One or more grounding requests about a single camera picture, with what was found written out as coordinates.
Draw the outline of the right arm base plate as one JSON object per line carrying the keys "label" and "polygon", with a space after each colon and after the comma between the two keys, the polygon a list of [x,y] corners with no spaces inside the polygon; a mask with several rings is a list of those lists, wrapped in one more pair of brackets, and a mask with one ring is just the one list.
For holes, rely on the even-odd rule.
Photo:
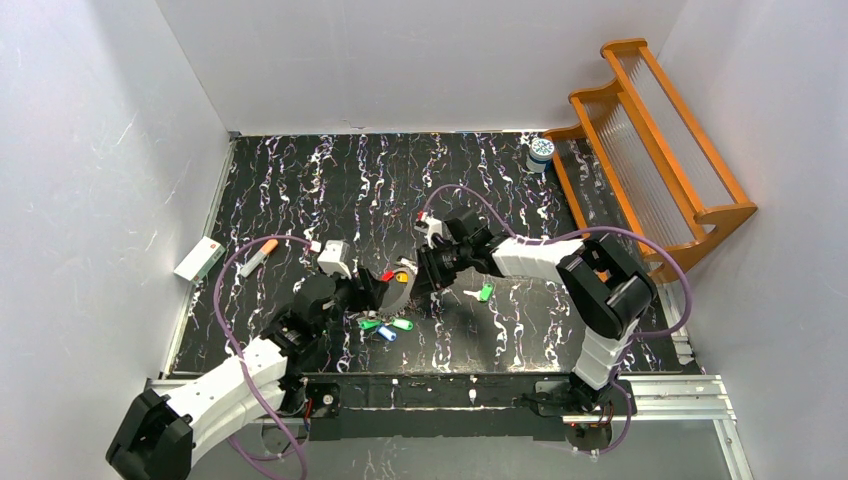
{"label": "right arm base plate", "polygon": [[601,412],[613,416],[625,415],[627,408],[638,412],[630,382],[607,384],[599,391],[588,386],[572,386],[568,379],[537,381],[529,393],[519,399],[542,417],[588,415],[599,420]]}

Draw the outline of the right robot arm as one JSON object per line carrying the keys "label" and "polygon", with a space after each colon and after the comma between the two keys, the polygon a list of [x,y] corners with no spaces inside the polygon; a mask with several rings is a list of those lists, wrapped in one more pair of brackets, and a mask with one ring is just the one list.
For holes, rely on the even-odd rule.
{"label": "right robot arm", "polygon": [[586,326],[572,385],[589,394],[608,389],[619,357],[657,295],[650,276],[612,235],[533,243],[492,233],[469,209],[445,221],[420,213],[415,227],[425,243],[416,252],[411,297],[445,289],[467,269],[562,285]]}

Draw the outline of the keyring with coloured tags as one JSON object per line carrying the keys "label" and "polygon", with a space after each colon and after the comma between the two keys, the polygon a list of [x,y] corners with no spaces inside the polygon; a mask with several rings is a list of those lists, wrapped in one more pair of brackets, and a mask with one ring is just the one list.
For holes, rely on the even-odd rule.
{"label": "keyring with coloured tags", "polygon": [[400,256],[380,280],[388,285],[381,306],[356,318],[363,334],[375,334],[387,342],[394,342],[399,331],[410,331],[413,324],[402,315],[410,304],[412,288],[418,268],[414,260]]}

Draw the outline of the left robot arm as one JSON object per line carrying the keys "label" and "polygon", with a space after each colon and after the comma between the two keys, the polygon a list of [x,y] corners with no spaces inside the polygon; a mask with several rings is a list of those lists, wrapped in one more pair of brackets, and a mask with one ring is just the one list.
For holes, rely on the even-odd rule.
{"label": "left robot arm", "polygon": [[131,402],[107,463],[124,479],[185,479],[214,446],[276,412],[289,366],[310,356],[328,326],[348,313],[380,309],[388,282],[367,269],[308,277],[260,335],[203,376],[163,395],[146,389]]}

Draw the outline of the green tagged key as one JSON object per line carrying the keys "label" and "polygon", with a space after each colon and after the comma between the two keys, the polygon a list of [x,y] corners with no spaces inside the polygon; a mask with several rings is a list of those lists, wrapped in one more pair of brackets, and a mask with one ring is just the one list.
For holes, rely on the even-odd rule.
{"label": "green tagged key", "polygon": [[494,284],[486,282],[478,290],[464,290],[463,293],[479,303],[488,303],[494,294]]}

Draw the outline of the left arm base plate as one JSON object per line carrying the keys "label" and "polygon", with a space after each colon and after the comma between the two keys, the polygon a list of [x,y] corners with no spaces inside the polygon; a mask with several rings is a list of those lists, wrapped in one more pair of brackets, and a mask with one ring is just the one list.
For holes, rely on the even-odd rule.
{"label": "left arm base plate", "polygon": [[311,380],[287,384],[279,412],[287,417],[329,419],[339,415],[341,387]]}

